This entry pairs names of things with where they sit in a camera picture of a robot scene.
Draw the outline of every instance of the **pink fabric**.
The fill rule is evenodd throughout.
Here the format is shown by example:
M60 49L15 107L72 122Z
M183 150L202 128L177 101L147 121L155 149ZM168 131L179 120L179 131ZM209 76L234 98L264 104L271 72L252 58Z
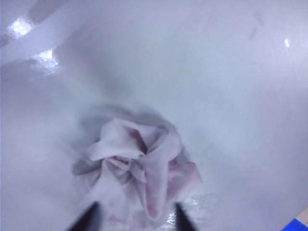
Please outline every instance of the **pink fabric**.
M162 225L173 203L202 181L194 163L177 162L182 149L172 126L111 120L88 149L88 157L102 165L81 176L89 185L82 204L99 201L104 219L127 222L132 230Z

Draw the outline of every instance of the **white basin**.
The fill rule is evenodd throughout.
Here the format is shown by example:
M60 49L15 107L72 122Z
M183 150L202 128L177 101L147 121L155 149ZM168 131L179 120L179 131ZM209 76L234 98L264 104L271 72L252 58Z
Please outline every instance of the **white basin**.
M80 215L67 146L108 104L178 128L204 180L199 230L281 230L308 205L307 12L305 0L3 0L1 228L60 231Z

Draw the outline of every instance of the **black tip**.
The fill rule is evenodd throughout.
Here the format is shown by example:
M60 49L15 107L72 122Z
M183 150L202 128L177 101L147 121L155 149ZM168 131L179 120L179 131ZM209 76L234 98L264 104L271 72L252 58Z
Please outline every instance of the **black tip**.
M177 231L196 231L179 203L176 203L176 227Z
M100 224L100 208L95 202L68 231L98 231Z

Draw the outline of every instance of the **white surface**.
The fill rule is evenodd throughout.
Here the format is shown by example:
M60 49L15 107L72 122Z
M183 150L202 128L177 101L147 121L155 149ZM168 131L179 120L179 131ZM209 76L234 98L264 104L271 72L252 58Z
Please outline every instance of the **white surface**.
M1 2L1 26L34 7L19 2ZM200 230L281 230L308 204L307 12L305 0L76 0L11 38L1 228L64 230L81 213L63 147L107 103L176 125L204 179L194 194L216 200Z

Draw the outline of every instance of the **blue object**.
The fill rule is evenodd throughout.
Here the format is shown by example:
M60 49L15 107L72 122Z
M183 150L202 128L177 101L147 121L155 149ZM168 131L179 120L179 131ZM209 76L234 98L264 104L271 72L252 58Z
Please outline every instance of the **blue object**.
M294 219L282 231L308 231L308 227Z

